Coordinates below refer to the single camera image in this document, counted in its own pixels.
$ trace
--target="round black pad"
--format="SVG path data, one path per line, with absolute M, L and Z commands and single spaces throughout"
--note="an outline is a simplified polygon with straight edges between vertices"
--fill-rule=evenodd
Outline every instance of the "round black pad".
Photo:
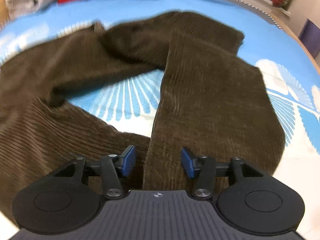
M 272 212 L 282 205 L 282 199 L 277 194 L 266 190 L 250 192 L 244 201 L 248 207 L 259 212 Z
M 304 214 L 298 193 L 272 177 L 244 178 L 221 192 L 217 208 L 237 229 L 255 235 L 295 230 Z
M 52 177 L 21 190 L 12 202 L 21 228 L 60 234 L 81 227 L 98 213 L 100 195 L 73 178 Z
M 57 212 L 67 208 L 72 197 L 65 191 L 46 191 L 40 193 L 35 199 L 35 206 L 46 212 Z

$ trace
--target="purple object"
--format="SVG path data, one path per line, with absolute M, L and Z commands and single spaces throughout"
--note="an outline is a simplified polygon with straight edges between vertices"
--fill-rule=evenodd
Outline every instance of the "purple object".
M 312 57 L 316 57 L 320 51 L 320 29 L 312 21 L 307 19 L 299 39 L 310 52 Z

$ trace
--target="mattress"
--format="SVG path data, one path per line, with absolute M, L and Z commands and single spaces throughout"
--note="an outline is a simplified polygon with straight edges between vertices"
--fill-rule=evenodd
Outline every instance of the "mattress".
M 303 49 L 266 15 L 227 0 L 77 0 L 9 23 L 0 33 L 0 64 L 36 44 L 68 35 L 95 21 L 110 28 L 120 22 L 169 10 L 202 13 L 245 35 L 238 57 L 260 68 L 266 90 L 285 132 L 285 151 L 274 177 L 295 189 L 306 211 L 298 232 L 320 239 L 320 76 Z M 69 102 L 123 132 L 151 136 L 163 72 L 155 70 Z M 17 231 L 0 216 L 0 240 Z

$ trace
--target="bed sheet pattern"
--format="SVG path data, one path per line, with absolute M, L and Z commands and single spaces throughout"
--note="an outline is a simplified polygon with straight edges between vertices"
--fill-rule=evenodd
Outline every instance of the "bed sheet pattern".
M 0 64 L 31 46 L 68 35 L 97 20 L 109 28 L 175 9 L 205 14 L 244 33 L 238 56 L 263 73 L 285 132 L 283 158 L 320 158 L 320 76 L 301 47 L 282 30 L 226 1 L 77 0 L 53 4 L 7 25 L 0 33 Z M 163 72 L 155 70 L 68 100 L 119 131 L 150 137 L 162 77 Z

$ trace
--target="corduroy fabric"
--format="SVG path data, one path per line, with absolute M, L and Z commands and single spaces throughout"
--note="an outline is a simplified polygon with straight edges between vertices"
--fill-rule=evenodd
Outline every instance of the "corduroy fabric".
M 236 57 L 242 39 L 204 16 L 169 12 L 107 31 L 95 24 L 9 60 L 0 76 L 1 211 L 12 220 L 17 191 L 74 156 L 97 159 L 129 144 L 138 152 L 130 188 L 186 188 L 182 146 L 273 173 L 284 133 L 259 69 Z M 151 141 L 65 100 L 156 68 L 165 73 Z

